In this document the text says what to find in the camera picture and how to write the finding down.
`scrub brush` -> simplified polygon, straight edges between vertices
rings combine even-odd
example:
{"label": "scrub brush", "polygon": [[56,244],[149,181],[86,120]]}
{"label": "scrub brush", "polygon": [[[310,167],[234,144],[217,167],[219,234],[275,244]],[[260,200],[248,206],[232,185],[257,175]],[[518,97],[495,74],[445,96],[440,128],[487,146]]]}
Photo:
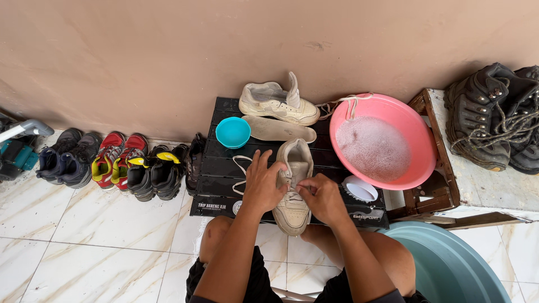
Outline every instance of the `scrub brush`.
{"label": "scrub brush", "polygon": [[372,202],[378,199],[378,191],[371,184],[351,175],[344,179],[342,186],[346,193],[356,200]]}

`brown wall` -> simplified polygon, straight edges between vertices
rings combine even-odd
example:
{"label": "brown wall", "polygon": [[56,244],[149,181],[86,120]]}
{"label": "brown wall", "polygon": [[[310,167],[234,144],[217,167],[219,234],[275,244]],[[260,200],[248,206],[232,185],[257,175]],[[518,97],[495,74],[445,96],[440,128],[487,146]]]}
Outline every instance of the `brown wall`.
{"label": "brown wall", "polygon": [[298,77],[313,103],[408,102],[494,61],[539,63],[539,2],[0,1],[0,105],[56,128],[207,134],[216,96]]}

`soap foam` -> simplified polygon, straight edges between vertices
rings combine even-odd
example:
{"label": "soap foam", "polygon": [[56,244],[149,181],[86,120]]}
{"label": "soap foam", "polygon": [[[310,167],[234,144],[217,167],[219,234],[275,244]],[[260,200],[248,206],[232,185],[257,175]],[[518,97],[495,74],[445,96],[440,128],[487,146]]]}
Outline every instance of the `soap foam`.
{"label": "soap foam", "polygon": [[410,147],[389,123],[369,116],[345,121],[335,134],[342,154],[358,171],[380,182],[391,182],[408,170]]}

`hand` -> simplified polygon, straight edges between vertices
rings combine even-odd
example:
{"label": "hand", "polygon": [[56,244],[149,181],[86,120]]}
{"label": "hand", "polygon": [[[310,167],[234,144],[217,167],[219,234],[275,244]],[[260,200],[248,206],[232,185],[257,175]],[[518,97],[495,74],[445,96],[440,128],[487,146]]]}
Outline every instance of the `hand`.
{"label": "hand", "polygon": [[271,150],[267,150],[260,156],[260,150],[257,149],[254,152],[253,163],[249,165],[246,173],[247,184],[240,209],[252,209],[259,213],[260,217],[279,204],[289,186],[285,184],[280,188],[275,187],[279,170],[288,168],[281,161],[276,161],[268,168],[268,158],[272,153]]}
{"label": "hand", "polygon": [[314,178],[302,180],[298,182],[296,191],[307,202],[313,215],[329,227],[333,228],[343,220],[350,220],[337,183],[328,177],[317,174]]}

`red shoe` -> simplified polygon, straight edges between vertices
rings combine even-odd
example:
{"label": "red shoe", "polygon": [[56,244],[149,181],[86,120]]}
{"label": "red shoe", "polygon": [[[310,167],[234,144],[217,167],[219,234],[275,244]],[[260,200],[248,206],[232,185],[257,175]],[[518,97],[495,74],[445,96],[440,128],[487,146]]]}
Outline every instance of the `red shoe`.
{"label": "red shoe", "polygon": [[92,179],[98,183],[102,190],[111,190],[114,184],[112,178],[112,166],[114,161],[122,153],[123,135],[119,132],[108,134],[99,146],[98,155],[92,162]]}
{"label": "red shoe", "polygon": [[133,134],[127,138],[122,154],[114,161],[112,166],[112,178],[110,181],[121,191],[129,191],[127,188],[127,170],[131,163],[127,159],[131,157],[147,156],[148,142],[141,134]]}

